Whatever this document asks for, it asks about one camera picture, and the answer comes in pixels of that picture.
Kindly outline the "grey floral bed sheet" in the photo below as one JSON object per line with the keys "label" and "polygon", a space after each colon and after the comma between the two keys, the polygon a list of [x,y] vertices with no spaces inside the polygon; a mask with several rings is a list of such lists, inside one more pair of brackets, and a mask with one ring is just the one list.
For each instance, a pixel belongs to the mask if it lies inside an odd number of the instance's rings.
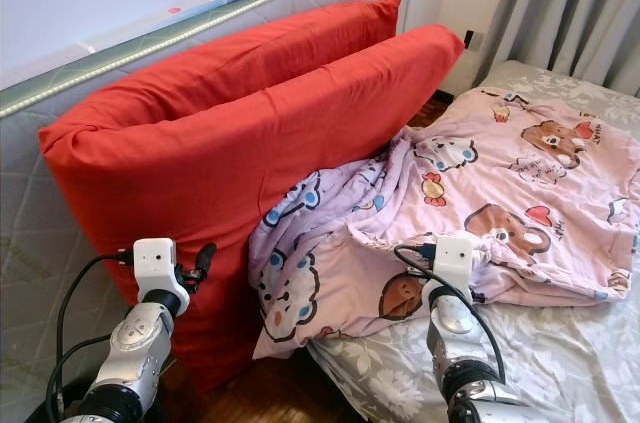
{"label": "grey floral bed sheet", "polygon": [[[485,88],[563,100],[640,141],[640,99],[520,62],[495,66]],[[552,423],[640,423],[640,294],[599,307],[484,305],[508,385]],[[447,423],[425,321],[361,339],[326,339],[308,354],[371,423]]]}

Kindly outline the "grey pleated curtain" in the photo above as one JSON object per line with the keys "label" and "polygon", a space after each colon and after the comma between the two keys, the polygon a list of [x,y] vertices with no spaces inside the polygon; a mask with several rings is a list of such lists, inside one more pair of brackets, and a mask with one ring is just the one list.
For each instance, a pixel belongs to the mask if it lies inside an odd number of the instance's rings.
{"label": "grey pleated curtain", "polygon": [[640,0],[500,0],[475,83],[509,59],[640,98]]}

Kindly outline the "red cushion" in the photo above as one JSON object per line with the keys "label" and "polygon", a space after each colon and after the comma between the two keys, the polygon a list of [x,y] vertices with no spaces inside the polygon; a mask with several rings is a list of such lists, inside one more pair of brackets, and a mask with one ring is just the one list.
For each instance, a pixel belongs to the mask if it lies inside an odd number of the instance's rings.
{"label": "red cushion", "polygon": [[416,27],[307,74],[179,120],[41,131],[47,167],[100,251],[169,237],[188,266],[218,245],[210,276],[175,322],[175,359],[198,394],[250,365],[261,330],[246,243],[260,219],[316,170],[384,148],[434,93],[463,45]]}
{"label": "red cushion", "polygon": [[196,115],[392,38],[401,2],[329,4],[221,36],[95,91],[58,122],[128,129]]}

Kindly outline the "pink cartoon bear blanket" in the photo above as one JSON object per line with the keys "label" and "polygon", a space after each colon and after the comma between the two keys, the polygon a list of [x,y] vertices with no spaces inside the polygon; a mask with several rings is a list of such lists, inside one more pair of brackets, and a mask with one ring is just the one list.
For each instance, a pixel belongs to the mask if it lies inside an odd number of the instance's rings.
{"label": "pink cartoon bear blanket", "polygon": [[591,307],[630,294],[640,143],[559,100],[477,88],[365,161],[312,172],[250,237],[262,331],[253,355],[424,317],[399,245],[480,241],[477,303]]}

